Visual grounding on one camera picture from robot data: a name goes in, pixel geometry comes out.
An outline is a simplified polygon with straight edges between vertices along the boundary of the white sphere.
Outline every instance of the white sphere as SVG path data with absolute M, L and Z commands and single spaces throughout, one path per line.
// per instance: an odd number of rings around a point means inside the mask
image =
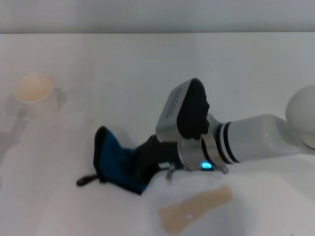
M 301 140 L 315 148 L 315 86 L 305 87 L 294 94 L 286 107 L 285 117 Z

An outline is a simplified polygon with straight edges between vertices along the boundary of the tan foam strip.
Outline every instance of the tan foam strip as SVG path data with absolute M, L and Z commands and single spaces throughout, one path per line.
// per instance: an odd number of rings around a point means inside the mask
M 198 193 L 188 200 L 159 210 L 161 225 L 170 234 L 178 234 L 207 211 L 231 199 L 232 192 L 227 185 Z

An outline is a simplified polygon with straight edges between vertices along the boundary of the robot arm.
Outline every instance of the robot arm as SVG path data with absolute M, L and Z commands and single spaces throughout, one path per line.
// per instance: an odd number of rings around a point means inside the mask
M 203 84 L 198 79 L 189 80 L 171 91 L 156 135 L 137 148 L 128 170 L 139 182 L 148 183 L 164 169 L 168 169 L 167 179 L 177 169 L 227 174 L 230 164 L 315 154 L 315 112 L 309 109 L 314 100 L 314 86 L 297 92 L 286 109 L 288 122 L 261 115 L 221 123 L 208 113 Z

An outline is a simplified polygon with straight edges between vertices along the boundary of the cup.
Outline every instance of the cup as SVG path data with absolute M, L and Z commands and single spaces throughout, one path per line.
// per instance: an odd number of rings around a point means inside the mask
M 43 74 L 29 74 L 17 84 L 14 97 L 26 104 L 34 118 L 52 121 L 57 118 L 59 108 L 53 82 Z

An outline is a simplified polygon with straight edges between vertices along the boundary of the white wall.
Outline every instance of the white wall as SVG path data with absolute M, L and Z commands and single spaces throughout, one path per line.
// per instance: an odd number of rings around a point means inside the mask
M 314 30 L 315 0 L 0 0 L 0 32 Z

